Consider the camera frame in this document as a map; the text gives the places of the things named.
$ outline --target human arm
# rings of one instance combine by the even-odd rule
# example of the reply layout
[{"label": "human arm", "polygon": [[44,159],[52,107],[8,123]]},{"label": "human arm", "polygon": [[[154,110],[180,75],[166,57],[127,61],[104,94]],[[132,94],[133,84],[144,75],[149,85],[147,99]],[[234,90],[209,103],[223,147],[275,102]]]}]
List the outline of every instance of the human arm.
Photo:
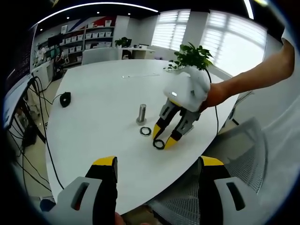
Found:
[{"label": "human arm", "polygon": [[253,69],[227,81],[212,83],[207,99],[201,105],[200,111],[207,107],[216,106],[233,95],[269,87],[290,77],[294,70],[294,47],[285,39],[283,44],[279,52]]}]

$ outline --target window blinds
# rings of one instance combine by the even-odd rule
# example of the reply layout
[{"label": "window blinds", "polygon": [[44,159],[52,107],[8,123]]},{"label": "window blinds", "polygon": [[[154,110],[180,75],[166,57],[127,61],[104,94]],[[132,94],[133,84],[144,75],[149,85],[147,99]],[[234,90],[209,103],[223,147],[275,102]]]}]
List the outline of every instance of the window blinds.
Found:
[{"label": "window blinds", "polygon": [[231,76],[238,75],[262,62],[267,31],[239,16],[212,11],[202,45],[214,57],[214,65]]},{"label": "window blinds", "polygon": [[187,27],[190,10],[161,13],[151,45],[179,51]]}]

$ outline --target robotic hand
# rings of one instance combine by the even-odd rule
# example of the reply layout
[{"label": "robotic hand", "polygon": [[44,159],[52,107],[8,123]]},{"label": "robotic hand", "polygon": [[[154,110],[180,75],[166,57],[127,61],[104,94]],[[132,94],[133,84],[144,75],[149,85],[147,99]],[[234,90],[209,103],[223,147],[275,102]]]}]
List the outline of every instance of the robotic hand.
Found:
[{"label": "robotic hand", "polygon": [[173,146],[193,127],[193,122],[199,120],[199,108],[209,91],[210,81],[206,73],[195,67],[186,67],[164,89],[168,99],[160,111],[152,138],[156,140],[180,111],[181,120],[165,143],[165,149]]}]

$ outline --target metal washer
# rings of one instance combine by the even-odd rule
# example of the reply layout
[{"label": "metal washer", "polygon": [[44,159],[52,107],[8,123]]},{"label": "metal washer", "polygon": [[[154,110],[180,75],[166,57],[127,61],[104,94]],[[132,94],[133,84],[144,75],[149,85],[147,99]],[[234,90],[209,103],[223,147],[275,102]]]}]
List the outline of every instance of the metal washer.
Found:
[{"label": "metal washer", "polygon": [[149,127],[141,127],[141,129],[140,129],[140,134],[143,135],[143,136],[146,136],[146,137],[150,136],[151,132],[152,131]]},{"label": "metal washer", "polygon": [[[156,146],[155,144],[156,144],[157,142],[162,143],[163,146],[162,146],[162,147]],[[153,140],[153,146],[154,146],[154,148],[156,148],[157,150],[163,150],[163,149],[165,148],[165,143],[164,143],[164,141],[162,141],[162,140],[160,140],[160,139],[155,139],[155,140]]]}]

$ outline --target white table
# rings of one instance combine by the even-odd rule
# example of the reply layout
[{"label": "white table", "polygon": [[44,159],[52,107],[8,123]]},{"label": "white table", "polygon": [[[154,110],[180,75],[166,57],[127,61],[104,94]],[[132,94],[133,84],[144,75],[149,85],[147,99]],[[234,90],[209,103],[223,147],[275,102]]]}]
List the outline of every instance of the white table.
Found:
[{"label": "white table", "polygon": [[[147,202],[178,179],[205,151],[217,132],[215,109],[205,110],[194,129],[168,150],[156,150],[151,136],[139,133],[135,122],[140,104],[146,104],[146,126],[153,129],[166,102],[163,88],[175,76],[163,70],[161,60],[117,60],[69,69],[57,95],[70,91],[72,100],[52,106],[47,137],[63,186],[85,176],[98,158],[118,157],[116,211],[126,213]],[[221,82],[211,75],[213,83]],[[238,96],[220,104],[219,129]],[[175,116],[159,137],[166,141],[179,122]],[[48,178],[54,199],[61,188],[46,150]]]}]

